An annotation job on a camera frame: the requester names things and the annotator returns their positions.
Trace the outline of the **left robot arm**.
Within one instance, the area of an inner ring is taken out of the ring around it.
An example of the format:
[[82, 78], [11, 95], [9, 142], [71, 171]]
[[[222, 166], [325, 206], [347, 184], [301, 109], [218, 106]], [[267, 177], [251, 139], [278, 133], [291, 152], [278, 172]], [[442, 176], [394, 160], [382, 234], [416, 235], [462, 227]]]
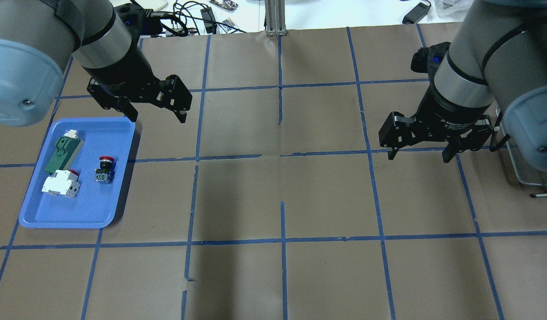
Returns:
[[29, 126], [58, 97], [71, 58], [90, 75], [87, 91], [105, 109], [138, 117], [152, 104], [186, 121], [192, 95], [178, 75], [158, 79], [139, 49], [147, 21], [176, 20], [136, 1], [0, 0], [0, 124]]

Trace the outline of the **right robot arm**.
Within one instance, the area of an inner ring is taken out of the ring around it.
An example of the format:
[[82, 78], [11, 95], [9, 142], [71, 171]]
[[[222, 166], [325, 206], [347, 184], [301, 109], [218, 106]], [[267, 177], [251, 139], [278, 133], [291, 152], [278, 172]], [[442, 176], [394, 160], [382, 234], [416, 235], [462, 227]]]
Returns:
[[429, 86], [414, 115], [391, 112], [379, 130], [389, 160], [429, 141], [447, 143], [449, 163], [502, 125], [504, 140], [547, 172], [547, 0], [475, 0], [453, 41], [420, 48], [410, 68]]

